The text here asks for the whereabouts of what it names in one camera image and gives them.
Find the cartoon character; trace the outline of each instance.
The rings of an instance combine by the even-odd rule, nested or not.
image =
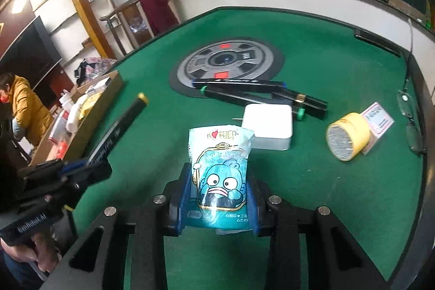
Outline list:
[[[246,199],[246,184],[235,160],[208,169],[199,183],[198,206],[202,209],[236,210]]]

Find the maroon cloth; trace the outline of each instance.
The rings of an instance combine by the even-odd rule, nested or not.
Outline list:
[[[178,20],[167,4],[169,0],[140,0],[154,35],[178,25]]]

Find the ceiling light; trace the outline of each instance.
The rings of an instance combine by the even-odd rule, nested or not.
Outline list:
[[[18,14],[23,11],[23,8],[26,4],[26,0],[15,0],[14,5],[12,6],[12,14]]]

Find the person in yellow jacket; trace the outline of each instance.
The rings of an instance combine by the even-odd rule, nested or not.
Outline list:
[[[0,101],[12,103],[15,138],[21,140],[25,136],[37,147],[50,127],[53,116],[30,88],[29,82],[11,73],[0,75]]]

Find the eyeglasses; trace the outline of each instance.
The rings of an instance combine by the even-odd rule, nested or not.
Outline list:
[[[425,153],[426,148],[423,145],[423,137],[414,120],[414,117],[416,117],[414,100],[406,91],[399,91],[397,93],[397,103],[402,115],[409,120],[406,124],[406,138],[409,148],[417,155]]]

